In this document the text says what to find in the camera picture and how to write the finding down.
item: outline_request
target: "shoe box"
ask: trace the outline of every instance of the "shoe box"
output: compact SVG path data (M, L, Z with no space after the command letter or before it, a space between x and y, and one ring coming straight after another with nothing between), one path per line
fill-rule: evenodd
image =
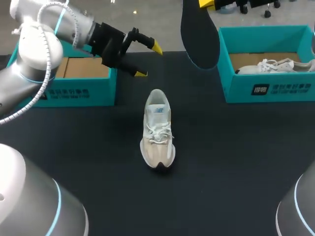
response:
M46 89L35 107L89 107L113 106L116 93L117 70L101 64L101 58L87 57L84 52L74 50L72 45L62 42L64 59L56 78ZM18 45L8 63L17 57ZM20 104L25 106L32 98Z
M313 32L308 26L228 27L219 29L218 71L227 103L315 101L315 72L238 75L263 59L290 58L307 63Z

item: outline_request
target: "shoe tongue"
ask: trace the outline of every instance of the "shoe tongue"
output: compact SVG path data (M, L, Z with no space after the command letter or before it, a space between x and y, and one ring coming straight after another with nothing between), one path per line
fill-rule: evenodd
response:
M294 68L294 61L292 61L291 59L287 58L281 61L276 62L274 65L281 65L281 64L288 64L290 66L291 69Z
M291 69L294 68L294 61L291 60L291 61L288 62L288 64L289 64L289 66L291 67Z
M150 114L148 116L150 126L168 122L168 113L164 104L149 105L147 111Z

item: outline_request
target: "robotic arm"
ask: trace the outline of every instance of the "robotic arm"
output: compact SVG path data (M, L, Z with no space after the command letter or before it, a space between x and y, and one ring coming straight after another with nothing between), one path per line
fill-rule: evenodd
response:
M90 45L92 51L88 53L100 56L103 65L132 76L147 76L146 71L124 61L132 41L162 55L159 44L138 29L124 34L105 23L96 23L92 15L70 5L68 0L12 0L10 15L21 24L15 32L20 34L20 40L16 61L0 71L0 125L29 110L54 79L63 58L59 39L77 50ZM33 94L36 95L29 104L1 119Z
M10 6L10 15L18 23L22 24L29 21L36 21L40 8L53 0L12 0ZM162 55L159 44L151 37L139 33L139 30L133 28L132 31L125 34L106 23L97 23L94 17L87 11L82 11L68 3L68 0L58 0L71 8L79 26L79 37L76 47L82 49L85 44L92 47L91 53L102 57L102 64L111 68L130 73L132 76L146 76L147 72L141 70L136 65L132 65L123 60L127 49L132 41L147 46L149 49ZM45 9L42 17L42 24L55 29L58 39L70 44L74 40L74 18L72 15L60 6L51 6Z

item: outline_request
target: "sneaker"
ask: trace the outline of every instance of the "sneaker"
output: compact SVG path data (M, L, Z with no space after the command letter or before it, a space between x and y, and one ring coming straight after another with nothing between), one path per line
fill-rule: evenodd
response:
M308 63L295 62L289 58L275 61L264 59L258 65L243 66L235 71L236 74L269 74L269 73L286 73L286 72L313 72L315 71L315 59Z
M153 169L166 170L175 158L171 108L165 94L159 89L150 93L144 109L140 149L145 162Z

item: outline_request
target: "shoelace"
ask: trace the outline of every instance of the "shoelace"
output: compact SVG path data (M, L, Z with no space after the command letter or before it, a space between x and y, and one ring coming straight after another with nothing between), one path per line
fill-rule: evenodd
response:
M171 123L163 123L158 126L150 127L147 124L147 128L151 131L149 134L150 143L156 143L156 144L165 144L167 140L161 141L163 137L171 136Z
M277 68L273 65L274 63L277 63L276 60L268 60L268 59L264 59L262 60L262 62L258 63L258 66L260 68L261 71L270 71L271 69L276 70Z

